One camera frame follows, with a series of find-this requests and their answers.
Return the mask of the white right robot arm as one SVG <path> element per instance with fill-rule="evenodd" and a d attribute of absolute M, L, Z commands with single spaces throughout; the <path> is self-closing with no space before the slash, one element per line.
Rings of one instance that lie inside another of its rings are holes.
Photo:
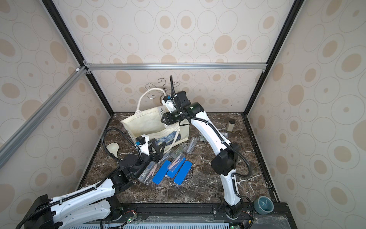
<path fill-rule="evenodd" d="M 215 154 L 211 167 L 220 176 L 225 202 L 231 208 L 238 206 L 240 198 L 234 173 L 239 152 L 234 144 L 220 133 L 198 102 L 190 102 L 185 91 L 164 96 L 162 104 L 168 109 L 166 113 L 162 114 L 161 122 L 163 124 L 169 126 L 178 123 L 180 125 L 186 120 L 196 127 L 208 141 Z"/>

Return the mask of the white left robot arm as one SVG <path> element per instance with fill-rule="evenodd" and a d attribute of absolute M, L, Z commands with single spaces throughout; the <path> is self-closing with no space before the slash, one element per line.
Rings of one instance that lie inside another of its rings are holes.
<path fill-rule="evenodd" d="M 45 194 L 37 197 L 16 228 L 60 229 L 66 226 L 62 220 L 71 213 L 131 187 L 152 159 L 153 156 L 145 154 L 140 157 L 128 154 L 118 162 L 118 167 L 100 182 L 63 196 L 50 198 Z"/>

